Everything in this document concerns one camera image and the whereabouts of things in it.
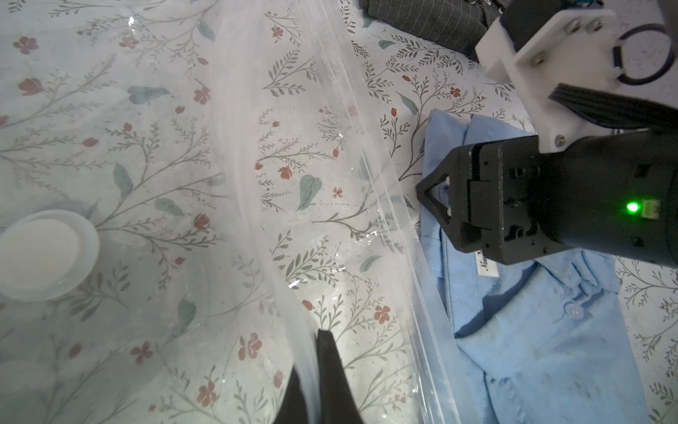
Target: screw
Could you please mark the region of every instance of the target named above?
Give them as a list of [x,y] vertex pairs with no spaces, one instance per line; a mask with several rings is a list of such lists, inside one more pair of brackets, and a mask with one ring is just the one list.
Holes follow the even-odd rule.
[[539,52],[534,55],[534,57],[530,60],[530,64],[534,66],[535,68],[546,60],[546,52]]
[[567,35],[572,35],[579,31],[579,28],[582,27],[582,20],[579,18],[574,18],[573,20],[569,21],[567,25],[565,25],[565,34]]
[[586,24],[586,31],[589,34],[597,33],[603,28],[603,26],[605,26],[605,21],[600,18],[595,18],[594,20]]

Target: floral bedsheet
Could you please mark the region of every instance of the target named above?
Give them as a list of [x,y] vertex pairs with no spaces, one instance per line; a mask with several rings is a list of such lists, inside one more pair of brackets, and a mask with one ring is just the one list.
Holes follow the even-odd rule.
[[[102,246],[92,274],[66,296],[0,297],[7,422],[274,419],[291,353],[256,263],[229,251],[220,209],[231,193],[211,148],[219,93],[207,74],[223,54],[214,46],[219,1],[9,0],[0,12],[0,227],[64,208],[90,219]],[[432,108],[533,128],[511,84],[337,1],[417,226],[414,185]],[[271,102],[258,111],[261,137],[248,140],[260,157],[246,168],[259,182],[271,258],[317,325],[334,333],[365,422],[417,422],[416,372],[383,290],[382,254],[365,248],[375,228],[343,168],[344,139],[322,105],[304,117],[313,133],[295,132],[294,111],[278,99],[317,86],[313,60],[286,4],[271,2],[262,21],[271,63],[253,78]],[[313,219],[292,224],[307,209]],[[620,266],[629,305],[675,286],[674,271]],[[237,288],[223,275],[237,275]],[[661,309],[672,314],[675,303]],[[632,316],[631,334],[643,320]],[[635,347],[648,359],[672,327],[638,334]],[[664,366],[639,360],[648,402],[665,404],[653,421],[678,402],[670,344],[666,378],[657,377]]]

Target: light blue shirt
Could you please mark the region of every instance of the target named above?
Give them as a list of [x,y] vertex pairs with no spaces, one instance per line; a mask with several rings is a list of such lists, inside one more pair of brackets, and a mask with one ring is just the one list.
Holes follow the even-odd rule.
[[[434,110],[427,175],[454,147],[528,133]],[[435,189],[447,203],[447,188]],[[617,299],[614,259],[573,249],[478,275],[422,209],[422,245],[457,335],[483,424],[647,423],[645,398]]]

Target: red flower print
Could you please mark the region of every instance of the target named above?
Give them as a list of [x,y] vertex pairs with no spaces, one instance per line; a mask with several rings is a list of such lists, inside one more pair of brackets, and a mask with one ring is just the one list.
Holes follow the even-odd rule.
[[98,142],[99,142],[99,140],[97,140],[96,138],[94,138],[94,137],[89,137],[89,138],[86,138],[86,139],[83,141],[83,146],[85,146],[85,147],[92,147],[92,146],[96,145],[96,143],[98,143]]
[[210,98],[212,95],[210,94],[210,89],[207,87],[203,87],[202,90],[195,90],[194,91],[195,96],[193,96],[193,100],[196,102],[200,102],[200,104],[205,104],[210,101]]
[[250,334],[250,340],[247,342],[247,350],[245,350],[245,339],[240,337],[240,350],[238,350],[238,358],[241,361],[245,360],[245,354],[248,354],[250,358],[254,359],[257,356],[257,351],[261,349],[262,341],[259,340],[259,336],[255,332]]
[[282,386],[282,385],[283,385],[283,372],[282,372],[282,371],[278,371],[278,372],[276,372],[275,375],[273,376],[273,386],[274,386],[276,389],[279,389],[280,386]]
[[76,356],[78,356],[78,353],[80,353],[81,350],[82,350],[82,347],[80,346],[80,343],[75,343],[71,347],[71,350],[68,351],[68,355],[66,355],[66,357],[71,360],[71,359],[75,358]]
[[30,54],[31,50],[35,50],[38,48],[36,41],[37,40],[35,38],[28,38],[26,36],[23,36],[19,38],[19,41],[15,41],[12,45],[18,48],[19,51],[22,52],[23,54]]
[[275,26],[275,25],[273,25],[271,30],[273,31],[273,38],[275,38],[275,42],[277,43],[278,40],[280,40],[280,37],[283,36],[285,31],[283,31],[283,29],[281,27]]
[[[400,403],[404,404],[406,400],[407,400],[407,398],[405,397],[405,395],[395,395],[395,396],[393,396],[394,402],[400,402]],[[400,407],[393,404],[393,410],[400,410]]]
[[211,381],[207,382],[207,386],[200,386],[198,389],[200,394],[198,395],[196,401],[204,408],[207,408],[211,403],[216,402],[216,393],[214,393],[214,383]]
[[278,170],[280,172],[280,178],[283,180],[289,180],[290,177],[292,177],[292,170],[289,169],[287,166],[283,166]]
[[131,37],[123,37],[123,41],[118,44],[120,47],[129,47],[130,49],[134,49],[134,46],[139,44],[139,41],[132,35]]
[[210,218],[205,214],[198,214],[193,220],[193,226],[200,231],[205,231],[209,225]]
[[19,83],[18,87],[19,90],[24,91],[22,96],[34,96],[43,90],[42,83],[37,78],[26,78],[24,81]]
[[143,363],[144,358],[149,359],[151,356],[153,356],[153,352],[148,350],[151,347],[151,342],[146,340],[141,346],[141,348],[135,346],[132,348],[132,351],[130,352],[132,356],[137,355],[136,357],[136,364],[141,365]]
[[391,312],[391,308],[387,306],[384,306],[383,308],[377,306],[376,310],[377,312],[374,313],[374,319],[379,321],[379,324],[383,324],[391,319],[391,317],[388,316],[388,313]]

